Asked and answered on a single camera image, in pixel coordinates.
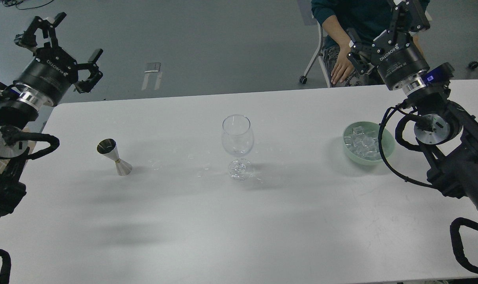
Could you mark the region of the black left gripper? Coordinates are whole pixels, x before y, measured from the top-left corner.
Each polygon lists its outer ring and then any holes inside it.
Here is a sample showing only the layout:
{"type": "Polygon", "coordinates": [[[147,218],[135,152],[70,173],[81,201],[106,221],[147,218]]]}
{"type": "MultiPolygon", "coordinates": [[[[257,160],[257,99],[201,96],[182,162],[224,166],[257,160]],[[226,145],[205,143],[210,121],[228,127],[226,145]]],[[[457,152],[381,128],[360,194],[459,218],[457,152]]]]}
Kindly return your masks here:
{"type": "Polygon", "coordinates": [[[55,28],[66,16],[64,11],[51,19],[36,16],[28,28],[14,38],[14,43],[17,46],[23,47],[35,55],[13,83],[19,89],[21,86],[28,86],[42,92],[48,97],[46,105],[52,107],[60,103],[73,83],[75,83],[75,90],[78,93],[91,92],[103,76],[97,63],[103,49],[94,50],[86,63],[78,64],[75,58],[60,47],[55,28]],[[38,47],[36,41],[38,30],[42,31],[43,38],[48,40],[43,47],[38,47]],[[82,70],[87,70],[89,77],[77,81],[77,72],[82,70]]]}

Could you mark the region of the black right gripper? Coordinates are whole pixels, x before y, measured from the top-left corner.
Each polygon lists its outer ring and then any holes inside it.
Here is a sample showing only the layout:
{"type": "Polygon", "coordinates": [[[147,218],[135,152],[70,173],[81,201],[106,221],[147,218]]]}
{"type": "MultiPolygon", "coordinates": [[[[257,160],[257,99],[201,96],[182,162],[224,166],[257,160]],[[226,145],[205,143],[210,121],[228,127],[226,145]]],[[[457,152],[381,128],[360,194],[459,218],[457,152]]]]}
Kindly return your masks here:
{"type": "Polygon", "coordinates": [[[409,77],[430,69],[410,36],[430,29],[430,20],[420,0],[388,0],[388,4],[392,10],[390,26],[387,34],[380,34],[373,44],[364,43],[354,28],[347,29],[351,40],[347,58],[360,75],[369,75],[376,68],[391,91],[409,77]]]}

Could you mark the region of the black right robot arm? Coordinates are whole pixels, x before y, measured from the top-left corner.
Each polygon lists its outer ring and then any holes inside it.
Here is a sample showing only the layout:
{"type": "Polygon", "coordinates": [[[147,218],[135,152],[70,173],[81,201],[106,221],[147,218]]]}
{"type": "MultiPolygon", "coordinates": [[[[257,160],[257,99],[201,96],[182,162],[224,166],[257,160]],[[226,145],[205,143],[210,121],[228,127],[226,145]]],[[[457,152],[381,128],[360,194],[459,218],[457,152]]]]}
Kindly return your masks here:
{"type": "MultiPolygon", "coordinates": [[[[478,122],[462,106],[448,99],[453,67],[444,63],[430,69],[413,42],[413,34],[426,31],[430,23],[417,0],[390,0],[392,20],[389,27],[372,43],[363,42],[357,32],[348,30],[351,38],[349,61],[360,74],[377,70],[389,90],[403,90],[406,99],[390,107],[379,125],[379,152],[385,126],[392,115],[404,113],[395,130],[398,144],[423,153],[430,169],[427,182],[413,180],[393,170],[406,182],[437,189],[443,196],[467,196],[478,211],[478,122]]],[[[456,218],[450,225],[453,254],[468,271],[478,274],[464,253],[460,228],[478,231],[478,223],[456,218]]]]}

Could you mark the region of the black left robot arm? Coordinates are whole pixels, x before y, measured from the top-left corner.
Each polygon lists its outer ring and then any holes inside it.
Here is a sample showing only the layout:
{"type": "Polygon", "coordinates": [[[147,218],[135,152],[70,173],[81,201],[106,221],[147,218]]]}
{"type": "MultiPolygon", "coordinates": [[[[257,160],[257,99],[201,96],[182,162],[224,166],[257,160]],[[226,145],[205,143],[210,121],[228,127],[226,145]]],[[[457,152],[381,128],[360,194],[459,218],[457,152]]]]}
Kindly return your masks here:
{"type": "Polygon", "coordinates": [[[66,15],[35,17],[15,37],[14,43],[29,50],[32,60],[12,84],[0,82],[0,160],[7,161],[0,170],[0,218],[12,214],[26,195],[26,185],[19,181],[26,162],[60,146],[57,137],[24,128],[37,119],[42,106],[57,106],[71,86],[88,93],[103,76],[97,63],[102,49],[96,49],[86,63],[78,63],[59,45],[56,28],[66,15]]]}

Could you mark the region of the person's hand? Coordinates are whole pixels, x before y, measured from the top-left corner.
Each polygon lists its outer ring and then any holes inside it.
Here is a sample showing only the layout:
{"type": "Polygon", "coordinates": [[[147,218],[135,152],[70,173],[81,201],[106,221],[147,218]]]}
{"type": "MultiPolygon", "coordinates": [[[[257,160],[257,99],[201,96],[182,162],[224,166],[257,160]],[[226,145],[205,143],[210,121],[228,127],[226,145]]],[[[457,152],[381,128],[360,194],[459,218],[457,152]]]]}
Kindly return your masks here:
{"type": "Polygon", "coordinates": [[[348,54],[350,53],[350,47],[340,47],[337,54],[335,65],[331,72],[331,83],[336,86],[338,83],[343,83],[352,72],[354,72],[354,65],[349,61],[348,54]]]}

